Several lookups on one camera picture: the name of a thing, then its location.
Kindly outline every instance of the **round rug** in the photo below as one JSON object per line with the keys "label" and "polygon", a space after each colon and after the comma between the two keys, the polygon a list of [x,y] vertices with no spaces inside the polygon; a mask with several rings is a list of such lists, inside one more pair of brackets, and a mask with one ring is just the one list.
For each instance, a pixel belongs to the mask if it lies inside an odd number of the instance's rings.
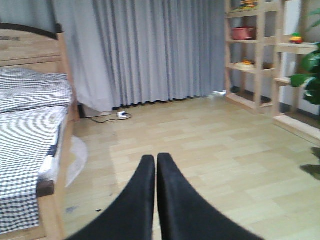
{"label": "round rug", "polygon": [[87,145],[78,137],[72,136],[71,138],[71,154],[75,156],[75,160],[68,168],[66,177],[66,187],[70,186],[72,182],[78,177],[84,169],[88,159]]}

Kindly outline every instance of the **mattress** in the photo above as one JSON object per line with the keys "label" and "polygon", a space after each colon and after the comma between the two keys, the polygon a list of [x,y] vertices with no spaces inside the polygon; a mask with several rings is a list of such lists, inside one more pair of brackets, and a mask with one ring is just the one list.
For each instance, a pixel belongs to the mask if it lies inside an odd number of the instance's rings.
{"label": "mattress", "polygon": [[63,122],[56,130],[54,137],[51,140],[51,146],[41,168],[38,172],[38,183],[53,181],[57,182],[59,168],[60,168],[60,159],[64,142],[64,132],[66,125],[68,123],[68,117],[65,116]]}
{"label": "mattress", "polygon": [[66,115],[64,106],[0,114],[0,235],[38,226],[39,170]]}

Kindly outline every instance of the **wooden bed frame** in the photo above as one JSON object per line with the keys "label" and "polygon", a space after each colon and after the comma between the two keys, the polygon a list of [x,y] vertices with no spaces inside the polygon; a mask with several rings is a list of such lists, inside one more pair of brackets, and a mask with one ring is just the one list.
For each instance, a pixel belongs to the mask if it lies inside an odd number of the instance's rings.
{"label": "wooden bed frame", "polygon": [[62,143],[57,183],[49,182],[53,194],[38,197],[39,227],[1,234],[0,240],[62,240],[65,237],[63,206],[69,163],[73,122],[79,120],[73,75],[70,68],[64,34],[59,24],[56,32],[0,23],[0,68],[26,68],[41,73],[66,73],[73,90]]}

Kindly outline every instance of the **power cord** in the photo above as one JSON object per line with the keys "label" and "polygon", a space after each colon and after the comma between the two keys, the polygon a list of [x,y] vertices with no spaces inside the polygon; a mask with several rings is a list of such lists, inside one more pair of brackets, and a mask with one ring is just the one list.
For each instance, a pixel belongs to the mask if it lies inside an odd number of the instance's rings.
{"label": "power cord", "polygon": [[131,115],[130,113],[127,113],[127,112],[122,113],[122,114],[121,114],[121,118],[118,118],[118,119],[107,119],[107,120],[105,120],[105,121],[97,121],[97,120],[95,120],[93,117],[86,117],[86,119],[89,119],[89,120],[91,120],[91,121],[93,121],[93,122],[95,122],[95,123],[97,123],[97,124],[104,124],[104,123],[110,122],[110,121],[128,120],[128,119],[130,119],[130,118],[132,118],[132,115]]}

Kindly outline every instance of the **bed post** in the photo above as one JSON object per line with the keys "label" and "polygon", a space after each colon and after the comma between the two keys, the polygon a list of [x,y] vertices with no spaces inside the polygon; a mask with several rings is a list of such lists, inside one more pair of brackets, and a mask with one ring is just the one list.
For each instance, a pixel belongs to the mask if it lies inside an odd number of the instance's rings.
{"label": "bed post", "polygon": [[80,116],[79,116],[78,103],[77,103],[77,97],[76,97],[75,83],[74,83],[72,70],[70,67],[70,62],[69,62],[69,58],[68,58],[68,51],[67,51],[67,46],[66,46],[66,42],[65,42],[65,36],[64,36],[64,32],[63,32],[61,24],[56,24],[55,30],[56,30],[57,40],[58,40],[59,46],[60,46],[62,65],[64,68],[64,72],[67,74],[67,79],[72,86],[72,106],[71,106],[72,120],[79,121]]}

